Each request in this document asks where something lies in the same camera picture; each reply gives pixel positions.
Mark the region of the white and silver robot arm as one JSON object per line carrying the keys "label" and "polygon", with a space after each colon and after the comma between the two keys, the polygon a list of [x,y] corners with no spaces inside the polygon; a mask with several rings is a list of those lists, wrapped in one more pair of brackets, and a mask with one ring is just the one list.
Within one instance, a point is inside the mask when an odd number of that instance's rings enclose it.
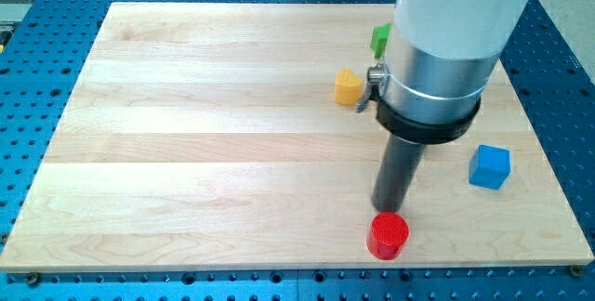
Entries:
{"label": "white and silver robot arm", "polygon": [[433,145],[462,136],[528,0],[396,0],[377,120]]}

